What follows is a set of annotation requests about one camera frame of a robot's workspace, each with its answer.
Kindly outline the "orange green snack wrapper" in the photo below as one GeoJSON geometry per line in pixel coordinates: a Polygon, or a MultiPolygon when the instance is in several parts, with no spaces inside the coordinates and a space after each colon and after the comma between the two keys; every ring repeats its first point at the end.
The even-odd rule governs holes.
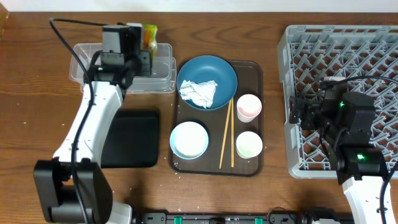
{"type": "Polygon", "coordinates": [[[144,37],[143,37],[143,50],[148,50],[152,58],[155,57],[157,53],[157,41],[156,35],[158,27],[153,24],[143,24],[144,37]]]}

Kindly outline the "white cup pink inside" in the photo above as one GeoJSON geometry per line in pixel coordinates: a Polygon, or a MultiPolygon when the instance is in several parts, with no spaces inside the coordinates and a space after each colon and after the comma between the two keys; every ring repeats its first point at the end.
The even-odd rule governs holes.
{"type": "Polygon", "coordinates": [[[237,117],[241,122],[249,123],[257,117],[262,110],[261,100],[252,94],[245,94],[236,103],[237,117]]]}

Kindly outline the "white cup green inside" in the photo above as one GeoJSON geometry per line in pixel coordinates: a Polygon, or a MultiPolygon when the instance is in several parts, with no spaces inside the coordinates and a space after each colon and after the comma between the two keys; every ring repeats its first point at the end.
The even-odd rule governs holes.
{"type": "Polygon", "coordinates": [[[260,136],[251,131],[245,131],[236,138],[236,152],[243,159],[250,159],[262,152],[263,143],[260,136]]]}

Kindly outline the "white tissue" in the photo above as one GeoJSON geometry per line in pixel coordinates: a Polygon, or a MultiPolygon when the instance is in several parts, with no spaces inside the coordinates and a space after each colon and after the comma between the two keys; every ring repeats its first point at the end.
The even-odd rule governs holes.
{"type": "Polygon", "coordinates": [[[180,86],[180,96],[185,101],[191,101],[194,105],[208,109],[213,104],[213,98],[218,84],[214,81],[195,83],[184,80],[180,86]]]}

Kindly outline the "black rectangular tray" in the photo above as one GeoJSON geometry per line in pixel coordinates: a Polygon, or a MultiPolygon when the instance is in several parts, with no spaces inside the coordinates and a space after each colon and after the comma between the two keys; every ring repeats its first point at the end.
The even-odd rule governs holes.
{"type": "Polygon", "coordinates": [[[156,110],[119,110],[105,140],[101,168],[147,168],[159,155],[160,118],[156,110]]]}

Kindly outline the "small light blue bowl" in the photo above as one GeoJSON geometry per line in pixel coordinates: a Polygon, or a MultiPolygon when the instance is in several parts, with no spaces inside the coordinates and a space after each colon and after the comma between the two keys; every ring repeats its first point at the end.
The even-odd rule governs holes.
{"type": "Polygon", "coordinates": [[[172,152],[181,159],[196,159],[208,148],[209,135],[199,123],[186,121],[172,130],[169,139],[172,152]]]}

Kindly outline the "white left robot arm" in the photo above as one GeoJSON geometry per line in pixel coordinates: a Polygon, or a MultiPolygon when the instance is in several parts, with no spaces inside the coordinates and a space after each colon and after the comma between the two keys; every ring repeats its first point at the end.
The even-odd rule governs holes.
{"type": "Polygon", "coordinates": [[[71,128],[50,160],[33,176],[49,223],[131,223],[130,205],[113,199],[101,171],[103,147],[134,77],[148,77],[157,51],[157,27],[103,24],[102,48],[81,64],[83,98],[71,128]]]}

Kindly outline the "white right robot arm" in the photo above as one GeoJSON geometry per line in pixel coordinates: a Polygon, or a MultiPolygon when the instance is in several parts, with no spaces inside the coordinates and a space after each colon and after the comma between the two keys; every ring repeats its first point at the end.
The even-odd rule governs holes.
{"type": "Polygon", "coordinates": [[[390,181],[382,152],[371,144],[373,99],[358,92],[333,93],[322,101],[289,98],[289,123],[318,131],[331,169],[349,202],[355,223],[395,223],[390,181]]]}

